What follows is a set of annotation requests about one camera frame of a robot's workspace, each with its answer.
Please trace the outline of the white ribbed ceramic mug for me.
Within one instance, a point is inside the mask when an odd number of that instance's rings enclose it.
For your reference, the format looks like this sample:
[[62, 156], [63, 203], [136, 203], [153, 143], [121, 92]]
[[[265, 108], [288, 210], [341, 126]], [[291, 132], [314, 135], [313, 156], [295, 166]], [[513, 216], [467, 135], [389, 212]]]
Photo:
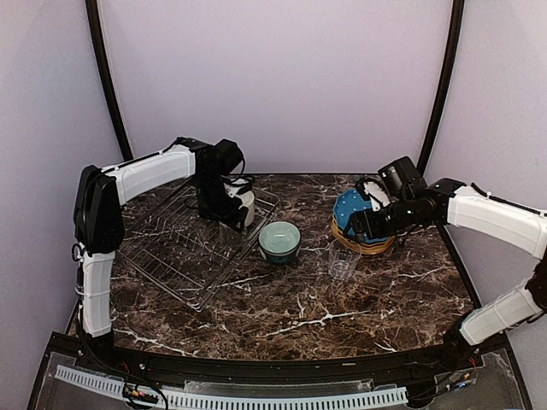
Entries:
[[224, 178], [223, 183], [227, 195], [240, 201], [234, 230], [242, 231], [252, 224], [255, 217], [253, 181], [251, 178]]

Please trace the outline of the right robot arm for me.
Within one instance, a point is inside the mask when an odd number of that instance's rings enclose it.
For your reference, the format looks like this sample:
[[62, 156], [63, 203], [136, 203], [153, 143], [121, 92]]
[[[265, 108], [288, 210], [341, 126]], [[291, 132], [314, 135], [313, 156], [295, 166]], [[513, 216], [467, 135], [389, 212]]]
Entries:
[[436, 225], [454, 240], [477, 288], [481, 307], [460, 319], [437, 364], [455, 370], [496, 334], [546, 314], [546, 212], [481, 190], [474, 183], [425, 181], [404, 156], [356, 182], [370, 203], [350, 211], [347, 233], [356, 239], [407, 234]]

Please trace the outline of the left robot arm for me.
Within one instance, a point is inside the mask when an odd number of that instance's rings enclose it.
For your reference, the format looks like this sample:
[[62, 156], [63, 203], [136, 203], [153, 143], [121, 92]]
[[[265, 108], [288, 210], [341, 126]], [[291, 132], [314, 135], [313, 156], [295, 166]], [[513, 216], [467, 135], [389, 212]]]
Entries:
[[88, 337], [112, 331], [110, 277], [125, 236], [123, 207], [150, 190], [189, 179], [200, 217], [243, 231], [253, 219], [254, 196], [247, 182], [237, 184], [230, 175], [244, 164], [243, 151], [231, 140], [210, 144], [178, 137], [166, 149], [118, 165], [90, 165], [81, 172], [71, 253], [78, 265], [79, 328]]

